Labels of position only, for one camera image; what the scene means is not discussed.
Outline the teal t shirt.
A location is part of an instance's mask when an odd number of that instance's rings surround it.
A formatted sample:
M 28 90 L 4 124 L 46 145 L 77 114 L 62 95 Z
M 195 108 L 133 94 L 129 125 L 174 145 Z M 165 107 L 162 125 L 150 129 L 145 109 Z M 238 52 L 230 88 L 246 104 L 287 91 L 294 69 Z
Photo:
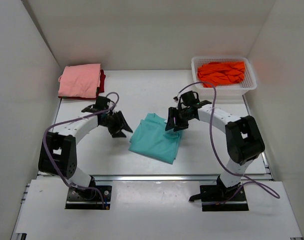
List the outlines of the teal t shirt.
M 129 150 L 145 157 L 173 164 L 183 132 L 166 131 L 166 123 L 167 121 L 157 114 L 148 113 L 132 135 Z

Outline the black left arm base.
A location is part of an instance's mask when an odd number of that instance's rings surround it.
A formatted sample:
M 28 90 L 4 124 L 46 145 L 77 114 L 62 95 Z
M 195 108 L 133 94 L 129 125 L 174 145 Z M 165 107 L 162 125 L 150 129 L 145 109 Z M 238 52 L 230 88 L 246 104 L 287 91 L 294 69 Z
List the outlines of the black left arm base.
M 67 192 L 65 209 L 67 210 L 110 210 L 112 182 L 97 181 L 92 184 L 102 194 L 96 190 L 81 190 L 70 187 Z

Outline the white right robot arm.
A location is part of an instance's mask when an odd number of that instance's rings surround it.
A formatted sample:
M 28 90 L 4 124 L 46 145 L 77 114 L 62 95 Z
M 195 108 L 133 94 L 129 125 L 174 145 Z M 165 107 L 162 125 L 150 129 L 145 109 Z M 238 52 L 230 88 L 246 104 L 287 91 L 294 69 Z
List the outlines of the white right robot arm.
M 225 202 L 236 194 L 248 166 L 265 150 L 264 141 L 252 116 L 232 115 L 215 108 L 207 100 L 170 107 L 165 130 L 185 130 L 189 121 L 194 119 L 208 123 L 210 128 L 217 128 L 225 134 L 230 159 L 223 166 L 224 171 L 218 176 L 216 184 L 208 192 L 190 197 L 190 201 L 212 198 Z

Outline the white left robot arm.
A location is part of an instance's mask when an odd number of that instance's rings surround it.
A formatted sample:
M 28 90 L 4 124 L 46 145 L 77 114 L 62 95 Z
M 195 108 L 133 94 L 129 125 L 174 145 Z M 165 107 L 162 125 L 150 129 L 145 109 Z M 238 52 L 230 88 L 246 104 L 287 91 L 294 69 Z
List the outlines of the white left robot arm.
M 38 170 L 60 177 L 63 182 L 86 201 L 103 198 L 95 184 L 94 177 L 86 174 L 77 166 L 77 144 L 92 130 L 102 126 L 108 129 L 113 138 L 124 138 L 124 130 L 133 130 L 126 122 L 121 111 L 109 107 L 103 109 L 86 107 L 86 113 L 77 121 L 66 121 L 67 125 L 59 132 L 46 131 L 43 136 Z

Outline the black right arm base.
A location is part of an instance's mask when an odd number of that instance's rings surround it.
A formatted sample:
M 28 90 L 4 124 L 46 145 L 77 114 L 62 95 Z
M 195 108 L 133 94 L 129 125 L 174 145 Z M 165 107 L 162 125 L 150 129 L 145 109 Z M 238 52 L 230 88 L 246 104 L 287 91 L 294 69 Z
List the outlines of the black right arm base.
M 218 185 L 200 185 L 200 193 L 192 195 L 189 202 L 201 201 L 203 212 L 247 212 L 249 206 L 243 187 L 223 191 Z

